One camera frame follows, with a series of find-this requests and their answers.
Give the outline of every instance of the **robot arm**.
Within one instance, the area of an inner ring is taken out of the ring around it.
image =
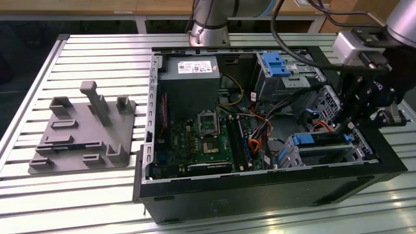
[[[270,12],[276,0],[196,0],[191,46],[230,46],[230,17],[258,17]]]
[[[378,112],[372,124],[406,125],[396,105],[416,86],[416,1],[400,1],[386,27],[340,32],[334,51],[346,65],[388,69],[386,74],[342,72],[342,84],[336,87],[343,108],[335,122],[352,128],[380,107],[387,107]]]
[[[230,46],[227,29],[228,17],[258,17],[275,6],[275,0],[199,0],[195,6],[195,25],[190,35],[192,46]],[[354,28],[340,32],[334,51],[348,66],[322,66],[300,58],[284,44],[276,31],[276,16],[284,0],[279,1],[272,18],[272,32],[282,48],[310,66],[322,70],[339,70],[340,83],[331,84],[342,101],[342,111],[334,123],[354,128],[367,123],[370,116],[382,108],[371,124],[378,127],[406,125],[406,118],[396,105],[406,93],[416,86],[414,68],[416,67],[416,1],[402,0],[388,23],[383,23],[371,13],[368,15],[379,28]],[[346,14],[322,9],[312,0],[308,2],[318,10],[330,14]]]

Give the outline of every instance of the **3d printed holder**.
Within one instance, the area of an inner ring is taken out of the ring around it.
[[[80,92],[90,103],[55,97],[51,116],[30,174],[126,167],[131,159],[135,101],[118,97],[106,102],[95,81],[83,81]]]

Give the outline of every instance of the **slotted aluminum table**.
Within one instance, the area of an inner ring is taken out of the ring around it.
[[[288,45],[320,46],[332,63],[334,34],[284,34]],[[232,34],[234,46],[274,46],[270,34]],[[367,188],[340,204],[156,225],[143,204],[132,204],[135,155],[144,136],[152,47],[187,46],[184,34],[72,35],[52,48],[0,142],[0,233],[344,233],[410,232],[416,225],[416,123],[402,104],[406,127],[383,130],[410,171]],[[30,175],[54,96],[87,102],[83,80],[95,80],[106,100],[136,101],[127,168],[72,175]]]

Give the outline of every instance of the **wooden desk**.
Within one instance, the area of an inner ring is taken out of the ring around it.
[[[138,0],[0,0],[0,14],[135,14]]]
[[[138,0],[138,15],[191,15],[192,0]],[[282,6],[280,15],[322,15],[312,7],[299,7],[294,0]]]
[[[187,20],[191,7],[192,0],[0,0],[0,20],[135,20],[146,34],[147,20]],[[318,33],[326,18],[312,7],[286,0],[278,20],[311,21],[310,33]]]
[[[192,0],[138,0],[136,24],[139,32],[146,32],[147,20],[187,20],[191,10]],[[271,20],[271,17],[238,17],[230,18],[230,20]],[[311,21],[308,32],[318,33],[326,17],[315,8],[299,7],[294,0],[286,0],[278,20]]]

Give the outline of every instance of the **open computer tower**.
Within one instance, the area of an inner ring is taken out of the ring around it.
[[[407,171],[378,128],[334,133],[339,79],[278,47],[155,49],[132,200],[156,223],[338,203]]]

